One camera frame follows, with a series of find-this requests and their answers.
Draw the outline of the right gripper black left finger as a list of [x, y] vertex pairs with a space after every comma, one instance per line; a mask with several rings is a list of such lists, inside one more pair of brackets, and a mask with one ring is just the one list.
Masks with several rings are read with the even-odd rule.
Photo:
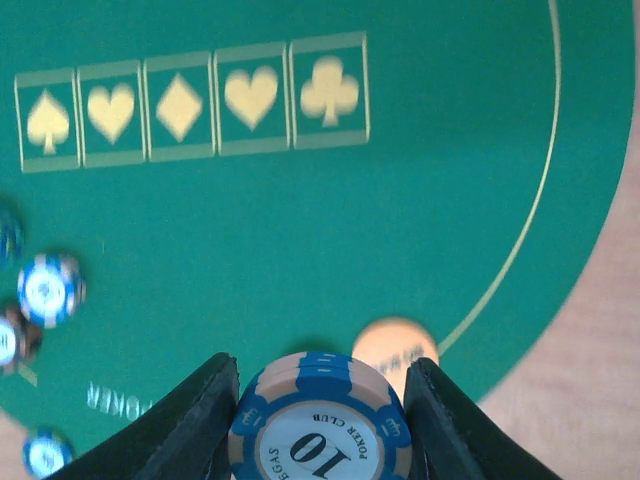
[[53, 479], [229, 479], [237, 360], [214, 354], [144, 415]]

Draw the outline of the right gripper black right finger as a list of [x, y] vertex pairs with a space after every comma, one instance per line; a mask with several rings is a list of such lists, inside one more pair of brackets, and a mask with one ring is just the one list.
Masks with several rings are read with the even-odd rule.
[[495, 424], [431, 359], [407, 370], [411, 479], [559, 480]]

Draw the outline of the orange big blind button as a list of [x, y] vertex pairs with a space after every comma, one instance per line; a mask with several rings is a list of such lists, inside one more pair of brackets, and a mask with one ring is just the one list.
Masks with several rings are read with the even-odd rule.
[[405, 371], [420, 358], [440, 363], [433, 336], [404, 317], [382, 318], [365, 327], [354, 341], [351, 356], [383, 376]]

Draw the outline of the blue white chip stack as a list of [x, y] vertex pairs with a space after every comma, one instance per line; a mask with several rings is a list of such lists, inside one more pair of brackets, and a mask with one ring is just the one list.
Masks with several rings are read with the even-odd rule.
[[228, 458], [235, 479], [406, 479], [412, 441], [378, 371], [350, 356], [300, 352], [248, 384]]

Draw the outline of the red chip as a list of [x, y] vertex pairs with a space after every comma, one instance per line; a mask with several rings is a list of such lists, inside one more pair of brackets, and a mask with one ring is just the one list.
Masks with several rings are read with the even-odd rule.
[[21, 364], [31, 363], [39, 353], [43, 330], [27, 320], [19, 307], [8, 305], [1, 310], [1, 371], [13, 374]]

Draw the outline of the blue white chip mat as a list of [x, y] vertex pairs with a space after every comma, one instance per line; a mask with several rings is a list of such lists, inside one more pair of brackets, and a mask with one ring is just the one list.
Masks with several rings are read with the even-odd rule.
[[71, 318], [86, 299], [86, 281], [75, 257], [40, 253], [20, 272], [17, 298], [23, 316], [43, 329]]

